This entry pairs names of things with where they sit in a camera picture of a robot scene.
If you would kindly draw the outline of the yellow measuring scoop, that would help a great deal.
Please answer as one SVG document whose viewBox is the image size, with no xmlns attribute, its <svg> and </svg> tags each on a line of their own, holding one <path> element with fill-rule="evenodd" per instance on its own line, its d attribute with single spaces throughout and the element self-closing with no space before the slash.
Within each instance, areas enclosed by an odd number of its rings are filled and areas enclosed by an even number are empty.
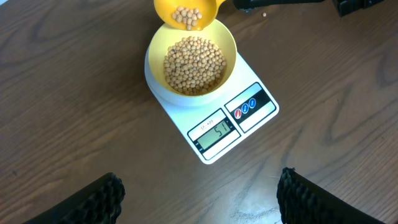
<svg viewBox="0 0 398 224">
<path fill-rule="evenodd" d="M 187 25 L 182 21 L 177 21 L 177 11 L 181 7 L 188 10 L 196 10 L 202 14 L 192 30 L 203 30 L 210 25 L 218 14 L 218 9 L 225 0 L 154 0 L 155 11 L 157 15 L 169 26 L 186 30 Z"/>
</svg>

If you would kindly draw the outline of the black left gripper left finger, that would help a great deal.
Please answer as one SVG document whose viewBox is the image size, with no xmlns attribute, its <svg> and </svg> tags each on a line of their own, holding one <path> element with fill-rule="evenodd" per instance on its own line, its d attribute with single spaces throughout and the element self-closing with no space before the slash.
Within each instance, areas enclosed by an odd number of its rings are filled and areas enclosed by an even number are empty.
<svg viewBox="0 0 398 224">
<path fill-rule="evenodd" d="M 110 172 L 24 224 L 116 224 L 125 194 Z"/>
</svg>

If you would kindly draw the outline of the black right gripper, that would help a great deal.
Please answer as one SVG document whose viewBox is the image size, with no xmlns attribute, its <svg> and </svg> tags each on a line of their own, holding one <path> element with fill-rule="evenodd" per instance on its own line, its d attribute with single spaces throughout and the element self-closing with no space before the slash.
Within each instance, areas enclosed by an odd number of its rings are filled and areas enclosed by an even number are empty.
<svg viewBox="0 0 398 224">
<path fill-rule="evenodd" d="M 233 4 L 240 11 L 249 12 L 259 7 L 284 4 L 308 4 L 322 1 L 324 0 L 233 0 Z M 333 4 L 340 17 L 360 9 L 369 8 L 380 2 L 383 2 L 383 0 L 333 0 Z"/>
</svg>

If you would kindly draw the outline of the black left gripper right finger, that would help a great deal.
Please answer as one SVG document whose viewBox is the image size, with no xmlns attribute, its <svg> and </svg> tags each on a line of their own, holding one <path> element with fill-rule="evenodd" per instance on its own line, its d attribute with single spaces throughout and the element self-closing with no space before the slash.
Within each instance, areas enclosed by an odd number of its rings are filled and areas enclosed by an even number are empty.
<svg viewBox="0 0 398 224">
<path fill-rule="evenodd" d="M 383 224 L 296 173 L 282 169 L 277 185 L 281 222 L 286 224 Z"/>
</svg>

